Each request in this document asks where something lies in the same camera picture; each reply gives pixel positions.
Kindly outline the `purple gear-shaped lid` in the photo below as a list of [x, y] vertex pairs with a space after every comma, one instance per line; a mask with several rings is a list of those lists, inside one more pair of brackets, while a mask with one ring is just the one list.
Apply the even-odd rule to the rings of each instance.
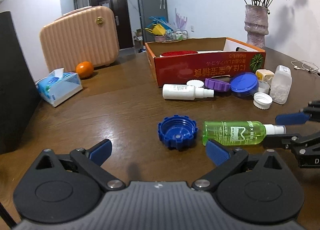
[[204, 86], [207, 89], [214, 90], [217, 92], [228, 92], [230, 90], [230, 84], [219, 79], [206, 78]]

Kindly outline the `yellow watering can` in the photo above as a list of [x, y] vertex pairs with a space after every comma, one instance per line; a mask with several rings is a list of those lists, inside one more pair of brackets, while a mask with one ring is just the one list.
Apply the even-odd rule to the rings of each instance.
[[150, 27], [144, 28], [153, 36], [163, 37], [166, 34], [166, 29], [161, 24], [152, 24]]

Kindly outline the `white pill bottle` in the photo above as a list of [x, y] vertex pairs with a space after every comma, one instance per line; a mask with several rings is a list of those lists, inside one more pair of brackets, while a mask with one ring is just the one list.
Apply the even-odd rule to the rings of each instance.
[[292, 85], [291, 70], [283, 65], [278, 65], [272, 78], [270, 96], [275, 103], [285, 104]]

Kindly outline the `pink textured vase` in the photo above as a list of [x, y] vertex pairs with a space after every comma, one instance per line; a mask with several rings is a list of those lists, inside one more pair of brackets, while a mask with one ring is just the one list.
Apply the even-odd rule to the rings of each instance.
[[268, 11], [263, 6], [245, 6], [245, 31], [247, 43], [260, 49], [265, 48], [265, 36], [268, 32]]

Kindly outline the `blue round lid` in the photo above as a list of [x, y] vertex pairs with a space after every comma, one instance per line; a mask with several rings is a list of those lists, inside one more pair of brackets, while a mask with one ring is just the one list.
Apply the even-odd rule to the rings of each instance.
[[254, 73], [244, 72], [236, 75], [230, 81], [230, 90], [237, 97], [253, 96], [258, 92], [259, 82]]

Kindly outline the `small white round cap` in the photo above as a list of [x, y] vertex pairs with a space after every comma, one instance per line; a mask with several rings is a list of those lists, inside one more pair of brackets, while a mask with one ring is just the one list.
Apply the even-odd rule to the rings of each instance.
[[189, 80], [186, 83], [188, 86], [194, 86], [196, 88], [203, 88], [204, 82], [198, 79]]

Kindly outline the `blue gear-shaped lid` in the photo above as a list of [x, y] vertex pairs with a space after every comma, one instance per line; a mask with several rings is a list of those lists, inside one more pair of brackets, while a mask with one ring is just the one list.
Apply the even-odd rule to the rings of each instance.
[[165, 117], [158, 123], [158, 138], [168, 148], [185, 150], [196, 140], [198, 127], [188, 116]]

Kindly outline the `orange fruit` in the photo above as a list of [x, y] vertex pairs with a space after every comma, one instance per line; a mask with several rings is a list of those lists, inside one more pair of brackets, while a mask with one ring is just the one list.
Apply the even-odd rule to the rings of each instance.
[[93, 75], [94, 66], [91, 62], [84, 61], [76, 66], [75, 71], [80, 79], [86, 79]]

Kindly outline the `cream square container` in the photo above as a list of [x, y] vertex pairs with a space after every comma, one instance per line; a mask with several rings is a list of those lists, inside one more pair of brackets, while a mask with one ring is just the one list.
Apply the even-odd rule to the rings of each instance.
[[268, 85], [271, 85], [274, 73], [267, 69], [258, 69], [255, 72], [259, 81], [266, 82]]

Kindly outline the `pink ribbed suitcase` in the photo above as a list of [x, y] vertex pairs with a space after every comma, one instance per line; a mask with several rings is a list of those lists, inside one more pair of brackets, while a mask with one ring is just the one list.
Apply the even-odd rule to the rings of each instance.
[[87, 6], [64, 14], [39, 34], [49, 71], [75, 71], [84, 61], [94, 67], [110, 65], [119, 54], [114, 13], [105, 6]]

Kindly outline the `blue tissue pack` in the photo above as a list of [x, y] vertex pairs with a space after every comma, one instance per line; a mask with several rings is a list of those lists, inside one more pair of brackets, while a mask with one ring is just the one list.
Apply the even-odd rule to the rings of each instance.
[[83, 89], [79, 75], [65, 72], [64, 68], [53, 70], [35, 85], [40, 96], [53, 107], [57, 107]]

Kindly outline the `white ribbed cap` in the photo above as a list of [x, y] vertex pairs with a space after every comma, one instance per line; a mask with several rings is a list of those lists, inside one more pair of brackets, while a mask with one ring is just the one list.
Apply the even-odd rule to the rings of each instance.
[[256, 92], [253, 96], [253, 104], [261, 110], [269, 109], [272, 102], [272, 97], [263, 92]]

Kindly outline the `grey refrigerator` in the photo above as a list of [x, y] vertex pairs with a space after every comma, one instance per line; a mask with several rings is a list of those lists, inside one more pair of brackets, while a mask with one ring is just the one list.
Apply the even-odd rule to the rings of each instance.
[[160, 8], [161, 0], [137, 0], [139, 15], [140, 15], [140, 25], [143, 32], [143, 41], [145, 43], [155, 41], [154, 36], [146, 30], [146, 28], [151, 28], [153, 23], [152, 17], [163, 18], [168, 21], [167, 7], [162, 6]]

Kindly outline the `green spray bottle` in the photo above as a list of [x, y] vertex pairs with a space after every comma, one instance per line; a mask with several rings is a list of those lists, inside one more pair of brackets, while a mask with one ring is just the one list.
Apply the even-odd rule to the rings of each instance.
[[215, 140], [224, 146], [260, 144], [266, 136], [286, 134], [284, 125], [262, 124], [259, 121], [205, 121], [202, 144]]

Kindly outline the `white spray bottle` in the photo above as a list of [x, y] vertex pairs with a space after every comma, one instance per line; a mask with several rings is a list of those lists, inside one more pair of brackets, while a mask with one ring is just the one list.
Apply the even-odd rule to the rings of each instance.
[[169, 100], [186, 100], [213, 98], [214, 90], [199, 88], [192, 85], [164, 84], [162, 96]]

